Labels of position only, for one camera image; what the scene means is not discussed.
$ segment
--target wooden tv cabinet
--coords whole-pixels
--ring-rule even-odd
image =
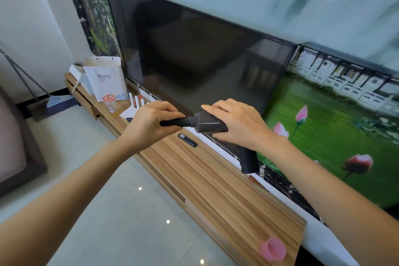
[[[70,91],[76,81],[71,73],[65,74]],[[109,113],[82,85],[72,95],[115,137],[126,128],[125,119]],[[116,103],[118,113],[131,105],[128,100]],[[294,265],[305,221],[195,135],[186,129],[181,133],[198,146],[193,148],[174,134],[135,158],[237,265]],[[260,255],[259,246],[271,236],[286,246],[282,261],[269,263]]]

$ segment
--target television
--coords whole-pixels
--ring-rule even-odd
[[[187,116],[228,98],[262,114],[297,48],[169,0],[108,1],[127,77]]]

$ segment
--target tiled floor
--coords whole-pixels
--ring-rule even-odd
[[[28,119],[28,123],[49,172],[0,198],[1,222],[114,139],[78,106],[39,123]],[[204,265],[234,265],[152,176],[130,158],[90,203],[49,265],[185,266],[201,265],[201,260]]]

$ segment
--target white router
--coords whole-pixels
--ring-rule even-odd
[[[129,93],[129,97],[130,97],[130,102],[132,103],[132,105],[130,107],[128,107],[122,114],[120,114],[120,116],[124,119],[133,118],[135,116],[137,110],[141,106],[149,104],[149,102],[146,103],[144,101],[144,99],[141,99],[142,95],[140,95],[139,97],[134,96],[134,99],[133,99],[132,93]]]

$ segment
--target gray sofa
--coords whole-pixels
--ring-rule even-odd
[[[27,122],[0,87],[0,196],[47,172]]]

